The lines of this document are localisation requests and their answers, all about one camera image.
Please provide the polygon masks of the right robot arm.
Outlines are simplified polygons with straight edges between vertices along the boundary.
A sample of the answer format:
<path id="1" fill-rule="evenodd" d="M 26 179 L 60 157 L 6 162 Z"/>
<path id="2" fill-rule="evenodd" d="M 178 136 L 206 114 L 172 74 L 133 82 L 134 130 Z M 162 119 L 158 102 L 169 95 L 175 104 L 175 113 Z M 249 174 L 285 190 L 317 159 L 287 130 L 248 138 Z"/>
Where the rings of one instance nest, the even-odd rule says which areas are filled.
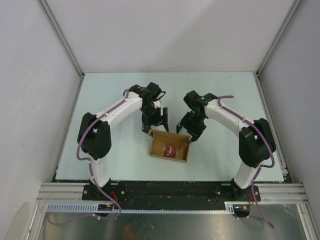
<path id="1" fill-rule="evenodd" d="M 261 169 L 275 166 L 276 143 L 266 119 L 245 117 L 225 105 L 223 99 L 224 96 L 212 93 L 199 95 L 194 90 L 188 92 L 183 100 L 190 111 L 176 125 L 176 131 L 179 133 L 185 129 L 191 136 L 191 142 L 196 142 L 207 127 L 205 120 L 211 119 L 238 137 L 241 164 L 230 182 L 230 194 L 235 200 L 242 201 L 248 196 Z"/>

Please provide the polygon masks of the brown cardboard box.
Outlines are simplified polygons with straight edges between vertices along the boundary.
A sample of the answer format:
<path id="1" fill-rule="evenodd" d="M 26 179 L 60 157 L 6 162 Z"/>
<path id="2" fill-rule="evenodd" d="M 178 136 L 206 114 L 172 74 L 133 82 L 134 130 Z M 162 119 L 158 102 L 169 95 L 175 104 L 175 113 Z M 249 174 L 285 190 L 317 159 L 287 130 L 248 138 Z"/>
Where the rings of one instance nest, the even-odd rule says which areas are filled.
<path id="1" fill-rule="evenodd" d="M 191 147 L 191 137 L 184 134 L 150 129 L 152 137 L 151 157 L 186 163 Z"/>

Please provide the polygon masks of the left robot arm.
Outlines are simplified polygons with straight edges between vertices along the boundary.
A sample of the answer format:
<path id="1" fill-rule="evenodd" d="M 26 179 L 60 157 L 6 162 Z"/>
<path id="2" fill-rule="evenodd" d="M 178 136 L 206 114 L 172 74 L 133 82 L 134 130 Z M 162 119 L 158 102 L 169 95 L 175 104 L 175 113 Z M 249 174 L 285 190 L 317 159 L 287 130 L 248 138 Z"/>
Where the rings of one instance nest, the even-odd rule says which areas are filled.
<path id="1" fill-rule="evenodd" d="M 97 114 L 83 115 L 78 137 L 76 157 L 88 161 L 90 179 L 95 184 L 93 194 L 100 200 L 110 196 L 107 185 L 105 156 L 112 147 L 111 130 L 135 111 L 141 111 L 141 130 L 148 134 L 152 127 L 163 126 L 169 132 L 168 108 L 161 107 L 161 98 L 166 94 L 158 84 L 150 82 L 146 87 L 135 84 L 125 89 L 122 97 L 112 106 Z"/>

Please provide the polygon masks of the small red packet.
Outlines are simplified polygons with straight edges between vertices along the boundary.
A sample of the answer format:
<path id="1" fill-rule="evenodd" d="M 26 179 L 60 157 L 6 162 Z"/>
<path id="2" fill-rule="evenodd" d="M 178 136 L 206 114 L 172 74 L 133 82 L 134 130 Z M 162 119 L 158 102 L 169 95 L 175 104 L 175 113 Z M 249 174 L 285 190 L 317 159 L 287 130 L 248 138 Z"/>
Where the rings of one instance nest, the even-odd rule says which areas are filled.
<path id="1" fill-rule="evenodd" d="M 166 144 L 164 147 L 163 156 L 167 158 L 175 158 L 177 155 L 178 147 L 172 144 Z"/>

